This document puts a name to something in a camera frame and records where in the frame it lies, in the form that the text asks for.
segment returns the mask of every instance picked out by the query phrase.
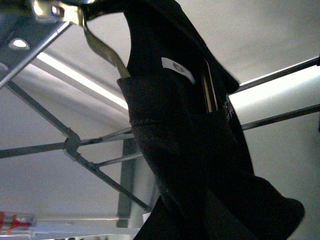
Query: garment tag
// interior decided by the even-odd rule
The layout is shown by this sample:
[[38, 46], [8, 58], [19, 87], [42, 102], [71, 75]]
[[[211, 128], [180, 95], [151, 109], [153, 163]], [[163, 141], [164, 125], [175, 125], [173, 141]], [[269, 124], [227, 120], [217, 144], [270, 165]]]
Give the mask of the garment tag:
[[196, 80], [194, 79], [194, 76], [192, 76], [192, 73], [181, 64], [166, 57], [162, 57], [161, 60], [162, 60], [162, 66], [165, 69], [171, 69], [177, 72], [178, 74], [181, 74], [187, 77], [192, 84], [196, 83]]

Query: black garment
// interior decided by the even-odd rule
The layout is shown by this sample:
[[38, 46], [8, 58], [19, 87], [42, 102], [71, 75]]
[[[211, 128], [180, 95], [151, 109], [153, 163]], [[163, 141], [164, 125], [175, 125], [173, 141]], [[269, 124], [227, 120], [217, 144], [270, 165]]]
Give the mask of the black garment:
[[[241, 125], [228, 101], [238, 83], [215, 60], [173, 0], [135, 1], [125, 17], [131, 33], [127, 68], [132, 77], [118, 84], [129, 106], [133, 133], [180, 238], [255, 239], [247, 227], [260, 240], [286, 239], [298, 226], [304, 209], [254, 176]], [[163, 68], [162, 58], [190, 70], [195, 84]], [[205, 113], [202, 92], [204, 59], [219, 107], [211, 113]], [[229, 226], [211, 228], [216, 216], [208, 215], [208, 203], [224, 213], [227, 207], [245, 227], [231, 216]], [[232, 233], [233, 227], [238, 232]], [[215, 235], [213, 231], [222, 232]], [[144, 237], [137, 239], [152, 239], [153, 235]]]

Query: ceiling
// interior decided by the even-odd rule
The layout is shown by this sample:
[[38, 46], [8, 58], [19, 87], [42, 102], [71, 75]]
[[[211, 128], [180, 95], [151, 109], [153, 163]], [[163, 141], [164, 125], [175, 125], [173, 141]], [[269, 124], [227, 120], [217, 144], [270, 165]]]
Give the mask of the ceiling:
[[[309, 60], [320, 53], [318, 0], [177, 2], [214, 56], [240, 83]], [[130, 34], [123, 14], [99, 17], [91, 21], [89, 27], [117, 51], [125, 64], [128, 63]], [[44, 52], [123, 98], [116, 83], [120, 77], [117, 70], [90, 50], [80, 27], [71, 26]], [[28, 65], [14, 82], [71, 127], [81, 139], [101, 137], [129, 126], [126, 111], [119, 111], [108, 101], [71, 85], [63, 75], [38, 60]], [[0, 90], [0, 112], [0, 149], [65, 140], [6, 88]], [[259, 118], [258, 114], [242, 115], [243, 124]], [[122, 147], [122, 142], [98, 144], [81, 148], [80, 152], [89, 161], [102, 162], [120, 157]], [[145, 167], [140, 167], [143, 169], [141, 174], [146, 173]], [[104, 171], [120, 181], [120, 164], [106, 167]], [[7, 196], [2, 198], [0, 207], [7, 210], [31, 211], [42, 217], [117, 214], [119, 194], [62, 152], [2, 159], [0, 173], [7, 176], [1, 178], [0, 185], [1, 192]], [[138, 180], [139, 186], [144, 184], [147, 189], [151, 178], [152, 175], [146, 173], [145, 179]], [[135, 192], [147, 201], [152, 191], [145, 193], [137, 187]]]

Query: metal bar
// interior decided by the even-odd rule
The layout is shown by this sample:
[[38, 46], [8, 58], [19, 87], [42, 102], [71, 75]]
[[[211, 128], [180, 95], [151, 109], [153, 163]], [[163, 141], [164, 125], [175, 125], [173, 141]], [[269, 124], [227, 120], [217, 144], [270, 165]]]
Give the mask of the metal bar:
[[[138, 145], [136, 141], [131, 139], [126, 139], [123, 141], [122, 146], [122, 156], [128, 156], [131, 154], [135, 154], [138, 150]], [[134, 179], [135, 179], [135, 172], [136, 172], [136, 161], [124, 161], [121, 164], [121, 174], [120, 174], [120, 185], [123, 186], [125, 189], [130, 191], [131, 193], [134, 192]], [[123, 195], [119, 194], [118, 200], [118, 210], [117, 216], [119, 217], [126, 217], [130, 216], [132, 211], [132, 202], [131, 200]], [[119, 219], [116, 222], [117, 228], [127, 228], [129, 226], [129, 219]]]
[[118, 135], [121, 135], [121, 134], [125, 134], [125, 133], [131, 133], [131, 127], [127, 127], [125, 129], [116, 131], [114, 133], [102, 136], [101, 138], [102, 138], [102, 140], [106, 140], [106, 139], [113, 138], [115, 136], [118, 136]]
[[315, 57], [315, 58], [312, 58], [310, 60], [298, 63], [298, 64], [290, 66], [290, 67], [287, 67], [287, 68], [282, 69], [280, 71], [268, 74], [266, 76], [253, 79], [249, 83], [241, 85], [239, 87], [239, 89], [237, 91], [235, 91], [233, 94], [242, 92], [244, 90], [247, 90], [247, 89], [250, 89], [250, 88], [253, 88], [253, 87], [256, 87], [256, 86], [259, 86], [261, 84], [265, 84], [267, 82], [276, 80], [278, 78], [284, 77], [284, 76], [289, 75], [289, 74], [293, 74], [293, 73], [301, 71], [303, 69], [307, 69], [307, 68], [310, 68], [312, 66], [315, 66], [315, 65], [317, 65], [319, 59], [320, 59], [320, 57]]
[[117, 221], [117, 220], [129, 220], [130, 216], [106, 216], [106, 217], [92, 217], [92, 216], [37, 216], [37, 222], [61, 222], [66, 223], [69, 221], [92, 221], [92, 222], [102, 222], [102, 221]]
[[71, 24], [69, 22], [64, 22], [56, 24], [51, 35], [49, 35], [43, 42], [35, 46], [30, 53], [23, 58], [13, 69], [11, 69], [8, 74], [0, 79], [0, 89], [14, 76], [16, 76], [22, 69], [25, 68], [39, 53], [41, 53], [46, 47], [48, 47], [54, 40], [56, 40], [61, 34], [63, 34]]
[[38, 114], [45, 118], [49, 123], [56, 127], [60, 132], [62, 132], [66, 137], [69, 137], [74, 133], [70, 128], [65, 126], [59, 119], [52, 115], [47, 109], [45, 109], [40, 103], [33, 99], [28, 93], [26, 93], [17, 84], [10, 81], [8, 82], [8, 87], [18, 94], [24, 102], [26, 102], [31, 108], [33, 108]]
[[37, 154], [54, 150], [61, 150], [65, 148], [65, 143], [52, 143], [52, 144], [44, 144], [38, 146], [26, 146], [26, 147], [18, 147], [12, 149], [0, 150], [0, 159], [28, 155], [28, 154]]
[[313, 114], [316, 112], [320, 112], [320, 104], [312, 105], [312, 106], [301, 108], [301, 109], [298, 109], [295, 111], [290, 111], [290, 112], [286, 112], [286, 113], [279, 114], [276, 116], [264, 118], [264, 119], [261, 119], [258, 121], [249, 122], [249, 123], [242, 125], [242, 130], [245, 131], [245, 130], [249, 130], [249, 129], [254, 129], [254, 128], [261, 127], [261, 126], [274, 124], [277, 122], [301, 117], [301, 116], [304, 116], [307, 114]]
[[127, 156], [122, 156], [122, 157], [119, 157], [119, 158], [115, 158], [115, 159], [112, 159], [112, 160], [109, 160], [109, 161], [100, 162], [100, 163], [95, 164], [95, 166], [97, 168], [101, 168], [103, 166], [121, 163], [121, 162], [124, 162], [124, 161], [140, 158], [142, 156], [143, 156], [142, 153], [138, 152], [138, 153], [130, 154], [130, 155], [127, 155]]
[[138, 204], [144, 210], [151, 211], [151, 208], [147, 204], [145, 204], [143, 201], [138, 199], [136, 196], [134, 196], [127, 189], [125, 189], [120, 184], [115, 182], [111, 177], [109, 177], [104, 172], [102, 172], [99, 168], [96, 167], [96, 165], [94, 163], [87, 161], [78, 152], [76, 152], [76, 151], [65, 151], [65, 152], [74, 161], [78, 162], [80, 165], [82, 165], [83, 167], [88, 169], [90, 172], [92, 172], [94, 175], [96, 175], [98, 178], [100, 178], [106, 184], [108, 184], [109, 186], [111, 186], [112, 188], [117, 190], [118, 192], [123, 193], [124, 195], [126, 195], [128, 198], [130, 198], [133, 202]]
[[110, 138], [103, 138], [103, 137], [98, 137], [98, 138], [92, 138], [92, 139], [85, 139], [80, 142], [80, 146], [86, 146], [86, 145], [91, 145], [91, 144], [100, 144], [100, 143], [107, 143], [107, 142], [113, 142], [113, 141], [119, 141], [119, 140], [125, 140], [125, 139], [133, 139], [135, 136], [130, 133], [130, 134], [123, 134], [123, 135], [118, 135], [118, 136], [113, 136]]
[[[106, 139], [104, 141], [104, 143], [105, 142], [120, 141], [120, 140], [124, 140], [124, 139], [132, 139], [132, 138], [134, 138], [133, 134], [125, 134], [123, 136], [115, 136], [115, 137], [111, 137], [109, 139]], [[80, 146], [98, 144], [98, 143], [99, 142], [84, 142], [84, 143], [81, 143]], [[37, 154], [37, 153], [43, 153], [43, 152], [49, 152], [49, 151], [55, 151], [55, 150], [61, 150], [61, 149], [65, 149], [65, 147], [66, 147], [65, 142], [58, 142], [58, 143], [43, 144], [43, 145], [37, 145], [37, 146], [26, 146], [26, 147], [4, 149], [4, 150], [0, 150], [0, 159], [22, 156], [22, 155], [29, 155], [29, 154]]]

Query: light fixture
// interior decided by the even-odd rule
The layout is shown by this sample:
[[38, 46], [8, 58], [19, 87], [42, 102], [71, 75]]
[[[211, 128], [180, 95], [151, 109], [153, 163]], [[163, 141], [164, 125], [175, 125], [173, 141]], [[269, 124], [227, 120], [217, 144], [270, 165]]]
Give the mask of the light fixture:
[[100, 94], [101, 96], [111, 100], [112, 102], [116, 103], [117, 105], [121, 106], [122, 108], [128, 110], [128, 105], [127, 105], [126, 101], [122, 100], [120, 97], [112, 94], [111, 92], [105, 90], [103, 87], [97, 85], [96, 83], [90, 81], [85, 76], [81, 75], [80, 73], [76, 72], [75, 70], [71, 69], [70, 67], [64, 65], [63, 63], [61, 63], [58, 60], [54, 59], [53, 57], [49, 56], [48, 54], [41, 52], [37, 56], [37, 58], [40, 61], [55, 68], [59, 72], [65, 74], [68, 77], [72, 78], [73, 80], [77, 81], [78, 83], [84, 85], [85, 87], [95, 91], [96, 93]]
[[29, 50], [29, 44], [22, 38], [15, 38], [9, 43], [12, 50]]
[[296, 91], [303, 83], [314, 82], [319, 79], [320, 71], [317, 66], [279, 77], [273, 81], [249, 88], [230, 95], [230, 100], [236, 109], [257, 104], [288, 91]]
[[4, 63], [0, 62], [0, 74], [8, 72], [9, 68]]

